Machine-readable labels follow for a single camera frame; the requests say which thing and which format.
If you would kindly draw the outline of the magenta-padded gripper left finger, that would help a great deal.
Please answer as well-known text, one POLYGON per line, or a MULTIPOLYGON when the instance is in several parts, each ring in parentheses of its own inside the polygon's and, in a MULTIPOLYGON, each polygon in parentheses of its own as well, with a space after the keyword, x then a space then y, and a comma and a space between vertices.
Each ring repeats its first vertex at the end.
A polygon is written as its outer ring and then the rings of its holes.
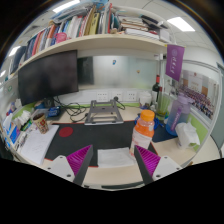
POLYGON ((59 155, 45 170, 78 186, 82 186, 92 156, 93 146, 89 145, 69 156, 59 155))

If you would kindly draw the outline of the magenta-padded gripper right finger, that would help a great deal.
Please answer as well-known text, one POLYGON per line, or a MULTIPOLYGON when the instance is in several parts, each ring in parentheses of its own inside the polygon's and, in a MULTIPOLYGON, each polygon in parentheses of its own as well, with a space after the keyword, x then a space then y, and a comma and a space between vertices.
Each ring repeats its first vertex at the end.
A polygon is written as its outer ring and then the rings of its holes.
POLYGON ((145 185, 182 169, 182 167, 170 157, 160 157, 140 146, 134 147, 134 157, 145 185))

